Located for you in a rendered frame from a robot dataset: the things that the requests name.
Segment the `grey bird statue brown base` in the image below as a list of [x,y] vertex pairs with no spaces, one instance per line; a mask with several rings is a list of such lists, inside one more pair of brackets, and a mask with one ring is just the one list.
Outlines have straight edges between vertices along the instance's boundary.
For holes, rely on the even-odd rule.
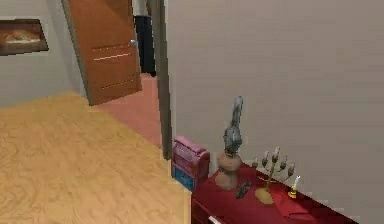
[[243,106],[243,97],[237,96],[234,100],[232,120],[225,129],[224,152],[217,156],[219,173],[215,177],[215,183],[223,190],[235,189],[238,183],[237,172],[242,165],[238,150],[242,144],[240,132],[240,117]]

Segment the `pink and blue box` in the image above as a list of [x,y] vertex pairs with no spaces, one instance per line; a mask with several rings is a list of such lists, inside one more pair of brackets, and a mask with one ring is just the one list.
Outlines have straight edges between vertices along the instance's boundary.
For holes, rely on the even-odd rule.
[[193,192],[208,178],[210,153],[184,136],[173,139],[171,174],[186,189]]

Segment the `small dark grey object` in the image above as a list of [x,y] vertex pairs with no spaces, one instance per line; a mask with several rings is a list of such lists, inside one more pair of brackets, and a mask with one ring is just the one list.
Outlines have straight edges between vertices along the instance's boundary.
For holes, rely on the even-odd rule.
[[237,190],[235,198],[236,199],[243,198],[247,194],[251,186],[252,186],[252,183],[250,181],[245,181],[243,184],[240,185],[239,189]]

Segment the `brass candelabra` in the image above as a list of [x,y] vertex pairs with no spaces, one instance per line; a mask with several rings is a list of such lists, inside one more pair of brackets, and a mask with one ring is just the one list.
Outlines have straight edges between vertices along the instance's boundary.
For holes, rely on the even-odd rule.
[[257,169],[259,165],[268,172],[267,177],[263,179],[265,186],[255,190],[255,197],[264,205],[272,205],[274,199],[270,192],[270,187],[273,182],[273,176],[275,173],[287,172],[287,176],[284,181],[288,180],[295,174],[296,164],[294,162],[288,163],[288,156],[280,156],[281,148],[277,146],[272,153],[266,151],[261,161],[257,158],[254,159],[252,167]]

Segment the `brown wooden room door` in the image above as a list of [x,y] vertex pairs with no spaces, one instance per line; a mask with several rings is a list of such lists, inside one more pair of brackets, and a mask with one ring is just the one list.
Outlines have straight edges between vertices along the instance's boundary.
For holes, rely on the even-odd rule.
[[68,0],[91,105],[141,90],[132,0]]

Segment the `red cabinet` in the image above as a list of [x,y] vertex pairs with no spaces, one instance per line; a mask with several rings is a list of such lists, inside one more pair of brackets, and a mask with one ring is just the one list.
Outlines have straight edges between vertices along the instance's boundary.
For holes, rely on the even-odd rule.
[[191,224],[214,224],[210,217],[221,224],[358,224],[301,192],[290,198],[289,187],[279,182],[270,187],[277,201],[273,205],[262,204],[255,197],[255,190],[264,186],[264,174],[246,164],[238,172],[239,184],[249,181],[252,185],[241,199],[236,198],[236,189],[222,190],[215,184],[218,173],[192,193]]

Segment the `white candle yellow holder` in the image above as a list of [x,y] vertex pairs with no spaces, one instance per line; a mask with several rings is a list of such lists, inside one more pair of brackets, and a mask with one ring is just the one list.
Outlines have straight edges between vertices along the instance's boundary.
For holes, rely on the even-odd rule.
[[296,179],[295,179],[295,181],[294,181],[294,183],[293,183],[293,185],[292,185],[290,191],[288,192],[288,196],[289,196],[290,198],[295,198],[295,197],[296,197],[296,194],[297,194],[297,185],[298,185],[298,183],[299,183],[300,178],[301,178],[300,175],[298,175],[298,176],[296,177]]

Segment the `framed brown picture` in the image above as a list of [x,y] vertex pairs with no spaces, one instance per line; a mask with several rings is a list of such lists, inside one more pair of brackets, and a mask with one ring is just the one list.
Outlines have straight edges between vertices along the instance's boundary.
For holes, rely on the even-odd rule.
[[39,19],[0,20],[0,56],[48,50]]

